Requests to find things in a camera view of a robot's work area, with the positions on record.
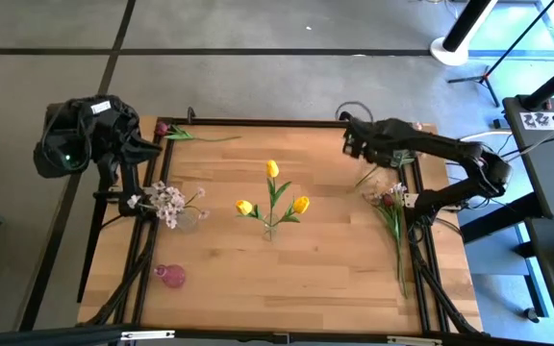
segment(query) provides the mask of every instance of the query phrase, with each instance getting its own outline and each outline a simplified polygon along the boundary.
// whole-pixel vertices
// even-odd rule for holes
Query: flower bouquet
[[[401,240],[403,239],[403,228],[401,226],[403,225],[402,221],[404,221],[403,194],[406,190],[407,188],[399,183],[384,193],[378,194],[373,192],[365,198],[369,204],[382,215],[390,230],[390,234],[394,238],[396,245],[397,279],[401,286],[401,294],[407,298],[408,291],[405,285],[403,259],[401,256]]]
[[[309,207],[309,197],[303,196],[290,203],[290,206],[286,210],[283,216],[278,217],[273,214],[273,208],[277,204],[277,201],[281,195],[286,191],[291,182],[287,182],[277,188],[275,178],[279,175],[279,167],[277,162],[271,160],[266,163],[266,182],[268,184],[268,195],[270,197],[270,210],[267,216],[263,216],[258,208],[258,205],[252,205],[247,201],[237,201],[236,207],[239,212],[239,216],[251,217],[258,219],[264,224],[264,234],[268,235],[268,240],[272,241],[273,234],[277,232],[277,225],[282,222],[297,222],[300,220],[294,216],[295,213],[302,214]]]
[[[157,182],[144,190],[142,195],[133,195],[127,204],[130,208],[141,208],[143,210],[153,211],[156,215],[165,221],[165,225],[174,229],[179,224],[180,218],[187,210],[198,211],[195,220],[203,220],[209,217],[208,210],[201,210],[193,206],[191,202],[196,198],[205,196],[205,190],[198,187],[196,193],[186,201],[185,195],[178,188],[166,186],[163,182]]]

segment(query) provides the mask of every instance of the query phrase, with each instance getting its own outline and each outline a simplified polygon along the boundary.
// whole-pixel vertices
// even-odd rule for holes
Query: clear glass vase
[[[194,208],[185,208],[177,214],[177,227],[175,230],[183,233],[191,233],[198,226],[200,211]]]
[[[269,214],[264,218],[264,233],[263,233],[264,240],[273,241],[273,239],[277,235],[277,229],[279,227],[279,224],[271,226],[271,222],[274,224],[279,220],[279,218],[277,217],[278,217],[277,215],[272,214],[272,219],[271,219],[271,215]]]

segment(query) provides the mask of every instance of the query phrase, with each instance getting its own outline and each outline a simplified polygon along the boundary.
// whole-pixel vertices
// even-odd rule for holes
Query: white stand
[[[443,39],[445,37],[436,38],[431,43],[431,55],[439,60],[443,64],[447,64],[449,66],[460,66],[467,62],[467,59],[469,58],[469,52],[467,50],[468,44],[461,44],[459,49],[457,49],[456,52],[448,52],[447,50],[443,49]]]
[[[491,0],[489,2],[482,13],[480,13],[480,16],[476,19],[476,22],[473,24],[473,26],[471,26],[471,29],[469,29],[469,32],[467,32],[467,35],[463,38],[461,45],[459,45],[459,48],[457,48],[455,52],[449,52],[443,49],[442,44],[445,37],[440,37],[436,38],[431,43],[431,55],[441,63],[447,64],[449,66],[459,66],[466,63],[467,59],[469,58],[469,42],[471,41],[473,36],[476,35],[476,32],[478,31],[482,23],[485,22],[496,3],[497,0]]]

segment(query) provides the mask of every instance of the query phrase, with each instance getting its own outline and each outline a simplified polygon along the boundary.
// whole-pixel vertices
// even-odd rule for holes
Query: red flower
[[[157,136],[166,136],[167,134],[168,134],[168,125],[166,125],[162,121],[159,121],[155,125],[155,135],[157,135]]]
[[[389,194],[384,194],[382,195],[382,204],[385,206],[385,207],[392,207],[394,206],[394,201],[392,200],[392,196],[390,196]]]

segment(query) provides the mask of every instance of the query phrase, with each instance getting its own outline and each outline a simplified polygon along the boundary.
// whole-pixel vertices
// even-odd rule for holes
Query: yellow tulip
[[[277,162],[270,160],[266,163],[266,175],[270,178],[275,178],[279,175],[279,167]]]
[[[303,196],[294,201],[292,208],[298,213],[303,213],[307,210],[309,206],[309,197]]]
[[[241,215],[250,213],[252,209],[254,209],[254,206],[252,206],[251,203],[247,201],[237,201],[237,210]]]

